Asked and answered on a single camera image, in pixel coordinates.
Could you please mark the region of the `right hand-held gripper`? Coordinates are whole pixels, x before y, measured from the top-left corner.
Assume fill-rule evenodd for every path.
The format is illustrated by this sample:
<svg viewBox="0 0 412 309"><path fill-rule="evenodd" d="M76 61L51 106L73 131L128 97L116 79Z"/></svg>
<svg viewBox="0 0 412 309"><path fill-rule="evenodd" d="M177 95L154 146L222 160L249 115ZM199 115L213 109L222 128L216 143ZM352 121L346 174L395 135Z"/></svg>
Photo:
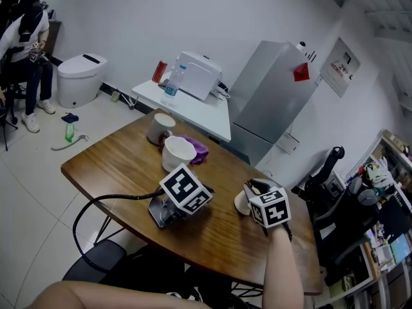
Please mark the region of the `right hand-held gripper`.
<svg viewBox="0 0 412 309"><path fill-rule="evenodd" d="M272 180L254 178L243 185L252 217L269 229L291 219L288 196L283 187Z"/></svg>

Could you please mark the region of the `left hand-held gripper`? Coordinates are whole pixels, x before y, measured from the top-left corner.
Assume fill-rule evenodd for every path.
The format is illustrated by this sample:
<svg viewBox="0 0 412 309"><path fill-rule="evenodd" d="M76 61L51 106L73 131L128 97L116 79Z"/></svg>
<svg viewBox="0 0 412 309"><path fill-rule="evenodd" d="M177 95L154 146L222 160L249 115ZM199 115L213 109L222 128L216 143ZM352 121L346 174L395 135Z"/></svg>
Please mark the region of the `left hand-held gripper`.
<svg viewBox="0 0 412 309"><path fill-rule="evenodd" d="M214 197L214 190L202 184L184 164L180 164L160 181L159 191L160 194L151 198L148 209L160 229L189 219L205 208Z"/></svg>

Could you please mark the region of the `person's right hand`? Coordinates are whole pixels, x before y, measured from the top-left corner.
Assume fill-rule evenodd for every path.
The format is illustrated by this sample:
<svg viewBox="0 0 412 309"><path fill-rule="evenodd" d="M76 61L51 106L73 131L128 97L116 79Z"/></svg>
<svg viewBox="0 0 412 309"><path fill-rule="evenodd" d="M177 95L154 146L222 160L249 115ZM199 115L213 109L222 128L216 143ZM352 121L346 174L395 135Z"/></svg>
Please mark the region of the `person's right hand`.
<svg viewBox="0 0 412 309"><path fill-rule="evenodd" d="M243 216L250 215L250 207L245 191L241 191L234 199L235 209Z"/></svg>

